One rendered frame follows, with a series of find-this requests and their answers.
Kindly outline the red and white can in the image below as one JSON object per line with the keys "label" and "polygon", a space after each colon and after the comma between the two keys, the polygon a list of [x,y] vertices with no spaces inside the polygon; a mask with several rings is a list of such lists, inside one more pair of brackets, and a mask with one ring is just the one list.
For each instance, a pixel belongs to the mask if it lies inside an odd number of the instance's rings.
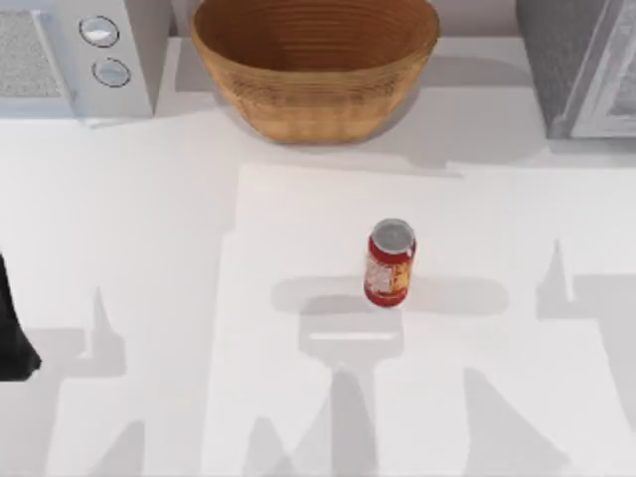
{"label": "red and white can", "polygon": [[397,307],[407,297],[417,241],[413,228],[404,220],[379,221],[368,238],[364,291],[383,308]]}

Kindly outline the brown woven basket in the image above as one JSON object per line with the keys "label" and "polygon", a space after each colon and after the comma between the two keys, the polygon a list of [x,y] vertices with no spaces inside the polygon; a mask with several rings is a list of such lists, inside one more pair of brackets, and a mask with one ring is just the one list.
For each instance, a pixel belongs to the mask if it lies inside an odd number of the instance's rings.
{"label": "brown woven basket", "polygon": [[191,21],[223,98],[288,144],[370,136],[408,95],[439,33],[429,0],[201,0]]}

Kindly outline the pale microwave oven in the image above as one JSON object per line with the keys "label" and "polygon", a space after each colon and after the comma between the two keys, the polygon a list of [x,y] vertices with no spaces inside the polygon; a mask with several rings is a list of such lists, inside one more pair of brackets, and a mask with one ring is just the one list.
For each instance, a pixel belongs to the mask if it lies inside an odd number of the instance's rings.
{"label": "pale microwave oven", "polygon": [[[120,38],[96,48],[79,33],[81,19],[104,16]],[[0,0],[0,118],[84,123],[154,114],[173,21],[171,0]],[[107,58],[130,69],[111,88],[91,66]]]}

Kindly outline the round silver microwave knob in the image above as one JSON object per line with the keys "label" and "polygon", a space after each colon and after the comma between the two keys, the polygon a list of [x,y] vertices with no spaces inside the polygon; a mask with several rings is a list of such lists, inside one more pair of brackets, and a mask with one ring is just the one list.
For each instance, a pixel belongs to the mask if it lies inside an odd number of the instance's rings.
{"label": "round silver microwave knob", "polygon": [[89,45],[102,49],[111,48],[120,38],[117,25],[104,16],[81,19],[79,21],[79,34]]}
{"label": "round silver microwave knob", "polygon": [[130,69],[126,64],[115,58],[107,58],[95,62],[91,66],[91,72],[95,80],[111,88],[124,87],[131,80]]}

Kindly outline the grey cabinet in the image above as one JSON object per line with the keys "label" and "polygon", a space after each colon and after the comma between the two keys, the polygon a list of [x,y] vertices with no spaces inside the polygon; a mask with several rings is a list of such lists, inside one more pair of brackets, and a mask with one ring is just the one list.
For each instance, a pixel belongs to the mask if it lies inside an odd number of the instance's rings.
{"label": "grey cabinet", "polygon": [[516,0],[550,139],[636,139],[636,0]]}

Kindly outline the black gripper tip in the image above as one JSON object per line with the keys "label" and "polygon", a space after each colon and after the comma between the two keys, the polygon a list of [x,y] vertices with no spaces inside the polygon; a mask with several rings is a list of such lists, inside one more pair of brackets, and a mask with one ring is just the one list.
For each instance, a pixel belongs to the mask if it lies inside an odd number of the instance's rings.
{"label": "black gripper tip", "polygon": [[24,333],[14,307],[3,255],[0,253],[0,382],[24,382],[42,360]]}

